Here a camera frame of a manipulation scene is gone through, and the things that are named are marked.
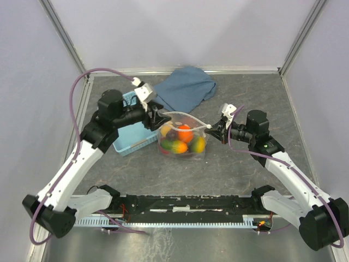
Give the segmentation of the small yellow orange fruit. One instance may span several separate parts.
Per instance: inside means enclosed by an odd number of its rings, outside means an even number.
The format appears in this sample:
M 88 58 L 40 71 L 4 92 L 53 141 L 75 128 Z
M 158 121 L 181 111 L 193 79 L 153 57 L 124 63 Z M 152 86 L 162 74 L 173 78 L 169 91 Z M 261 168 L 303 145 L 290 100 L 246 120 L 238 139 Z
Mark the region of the small yellow orange fruit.
M 160 129 L 160 134 L 161 136 L 165 137 L 168 134 L 168 132 L 171 130 L 172 130 L 171 124 L 164 124 Z

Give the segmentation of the small dark plum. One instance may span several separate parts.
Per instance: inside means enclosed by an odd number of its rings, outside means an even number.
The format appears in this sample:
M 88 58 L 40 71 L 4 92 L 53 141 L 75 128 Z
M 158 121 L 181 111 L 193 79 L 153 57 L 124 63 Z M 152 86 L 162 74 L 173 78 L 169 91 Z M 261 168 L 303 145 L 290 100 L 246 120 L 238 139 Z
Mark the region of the small dark plum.
M 169 141 L 176 141 L 178 140 L 178 132 L 171 129 L 169 132 L 167 132 L 165 138 Z

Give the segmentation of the clear zip top bag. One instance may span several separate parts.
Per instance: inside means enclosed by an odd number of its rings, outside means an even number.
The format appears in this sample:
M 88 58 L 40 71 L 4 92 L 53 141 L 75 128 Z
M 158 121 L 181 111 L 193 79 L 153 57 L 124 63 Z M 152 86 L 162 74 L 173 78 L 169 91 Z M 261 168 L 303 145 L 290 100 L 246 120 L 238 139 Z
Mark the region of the clear zip top bag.
M 161 154 L 187 160 L 202 160 L 205 156 L 211 125 L 184 112 L 163 112 L 170 119 L 157 131 L 158 150 Z

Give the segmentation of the orange persimmon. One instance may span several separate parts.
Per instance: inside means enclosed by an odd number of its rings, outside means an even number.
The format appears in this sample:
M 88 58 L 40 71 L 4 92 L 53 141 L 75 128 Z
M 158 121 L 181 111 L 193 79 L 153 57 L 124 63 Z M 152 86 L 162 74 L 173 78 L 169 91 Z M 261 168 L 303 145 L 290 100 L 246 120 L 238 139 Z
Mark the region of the orange persimmon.
M 190 131 L 190 127 L 186 125 L 182 125 L 178 127 L 178 138 L 180 141 L 185 143 L 190 143 L 194 138 L 193 131 Z

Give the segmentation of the green orange mango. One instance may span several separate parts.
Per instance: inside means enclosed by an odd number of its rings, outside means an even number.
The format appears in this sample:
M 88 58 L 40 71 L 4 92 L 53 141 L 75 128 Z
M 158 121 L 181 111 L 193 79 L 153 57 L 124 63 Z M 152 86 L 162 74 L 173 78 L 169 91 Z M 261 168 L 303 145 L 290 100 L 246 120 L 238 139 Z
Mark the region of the green orange mango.
M 180 140 L 171 141 L 164 139 L 160 142 L 160 146 L 173 154 L 182 154 L 188 150 L 187 144 Z

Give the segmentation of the dark red apple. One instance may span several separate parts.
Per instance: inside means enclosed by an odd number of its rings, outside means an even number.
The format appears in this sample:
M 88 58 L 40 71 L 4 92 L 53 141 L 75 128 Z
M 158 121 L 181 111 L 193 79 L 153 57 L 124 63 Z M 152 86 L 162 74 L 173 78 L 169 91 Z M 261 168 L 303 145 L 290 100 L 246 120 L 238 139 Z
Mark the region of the dark red apple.
M 181 154 L 177 154 L 177 157 L 180 159 L 192 159 L 196 153 L 193 152 L 184 152 Z

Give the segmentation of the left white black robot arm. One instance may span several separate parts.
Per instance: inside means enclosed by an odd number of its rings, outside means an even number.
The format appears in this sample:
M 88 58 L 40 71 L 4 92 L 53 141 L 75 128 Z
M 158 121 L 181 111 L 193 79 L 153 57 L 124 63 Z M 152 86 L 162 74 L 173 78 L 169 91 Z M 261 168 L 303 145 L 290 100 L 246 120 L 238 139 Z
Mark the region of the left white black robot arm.
M 72 199 L 73 192 L 89 169 L 106 153 L 119 137 L 119 129 L 135 123 L 154 131 L 170 118 L 159 112 L 157 94 L 149 87 L 135 89 L 136 103 L 125 106 L 118 90 L 107 90 L 98 100 L 98 109 L 79 134 L 72 155 L 54 178 L 37 194 L 27 195 L 23 206 L 32 218 L 31 226 L 39 224 L 52 236 L 62 238 L 75 222 L 100 210 L 119 210 L 120 193 L 103 185 L 91 194 Z

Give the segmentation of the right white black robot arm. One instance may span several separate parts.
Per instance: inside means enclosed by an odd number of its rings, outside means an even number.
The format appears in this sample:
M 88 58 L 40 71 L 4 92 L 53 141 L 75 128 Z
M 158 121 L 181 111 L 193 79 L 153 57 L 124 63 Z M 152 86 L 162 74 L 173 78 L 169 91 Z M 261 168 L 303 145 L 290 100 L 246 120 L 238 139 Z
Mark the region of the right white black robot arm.
M 348 204 L 342 198 L 334 199 L 315 185 L 298 168 L 285 149 L 269 133 L 267 114 L 261 110 L 248 112 L 245 124 L 235 118 L 241 107 L 224 104 L 220 120 L 205 132 L 222 144 L 232 140 L 245 142 L 248 149 L 242 150 L 272 173 L 291 193 L 282 196 L 271 186 L 257 190 L 250 200 L 256 213 L 268 210 L 276 213 L 298 229 L 303 241 L 317 251 L 325 246 L 343 248 L 348 236 Z

